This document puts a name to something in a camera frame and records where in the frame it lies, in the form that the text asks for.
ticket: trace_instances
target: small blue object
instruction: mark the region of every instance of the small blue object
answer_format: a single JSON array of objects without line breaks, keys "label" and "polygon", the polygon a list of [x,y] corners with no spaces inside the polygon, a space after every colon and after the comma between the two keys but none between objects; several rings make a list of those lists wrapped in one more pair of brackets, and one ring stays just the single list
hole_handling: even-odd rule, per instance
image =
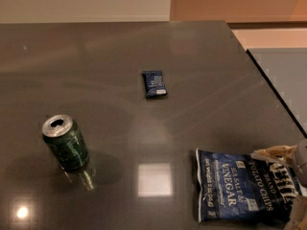
[{"label": "small blue object", "polygon": [[144,71],[142,75],[146,86],[146,98],[167,95],[162,71]]}]

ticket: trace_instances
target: green can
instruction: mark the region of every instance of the green can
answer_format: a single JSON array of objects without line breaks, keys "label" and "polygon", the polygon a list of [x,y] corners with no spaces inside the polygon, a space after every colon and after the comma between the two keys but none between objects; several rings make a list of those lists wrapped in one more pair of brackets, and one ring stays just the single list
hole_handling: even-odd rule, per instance
[{"label": "green can", "polygon": [[43,140],[57,157],[61,167],[76,171],[89,159],[88,151],[77,123],[67,115],[55,115],[42,126]]}]

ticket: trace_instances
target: table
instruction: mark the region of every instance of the table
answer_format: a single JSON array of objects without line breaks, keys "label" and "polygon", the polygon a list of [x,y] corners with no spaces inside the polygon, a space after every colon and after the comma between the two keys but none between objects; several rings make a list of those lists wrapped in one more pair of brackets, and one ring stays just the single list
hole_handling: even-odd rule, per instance
[{"label": "table", "polygon": [[[303,138],[224,22],[4,24],[0,38],[1,230],[280,228],[197,223],[196,148]],[[146,100],[143,70],[162,70],[166,98]],[[83,133],[82,176],[42,141],[54,114]]]},{"label": "table", "polygon": [[298,128],[307,137],[307,102],[305,99],[307,49],[249,49],[248,54]]}]

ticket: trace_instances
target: white panel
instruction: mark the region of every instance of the white panel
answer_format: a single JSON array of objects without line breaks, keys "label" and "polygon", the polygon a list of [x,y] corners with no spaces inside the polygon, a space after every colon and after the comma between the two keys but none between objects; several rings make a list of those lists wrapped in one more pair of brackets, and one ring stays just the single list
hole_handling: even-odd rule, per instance
[{"label": "white panel", "polygon": [[0,0],[0,23],[163,21],[171,0]]}]

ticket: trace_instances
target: blue chip bag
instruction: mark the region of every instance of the blue chip bag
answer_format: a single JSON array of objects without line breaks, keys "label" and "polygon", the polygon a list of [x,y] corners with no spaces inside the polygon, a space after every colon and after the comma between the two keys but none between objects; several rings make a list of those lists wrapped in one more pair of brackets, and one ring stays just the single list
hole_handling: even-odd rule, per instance
[{"label": "blue chip bag", "polygon": [[249,155],[199,149],[196,156],[201,184],[199,221],[289,220],[300,190],[288,167]]},{"label": "blue chip bag", "polygon": [[145,82],[147,98],[167,95],[162,78],[162,71],[144,71],[142,75]]}]

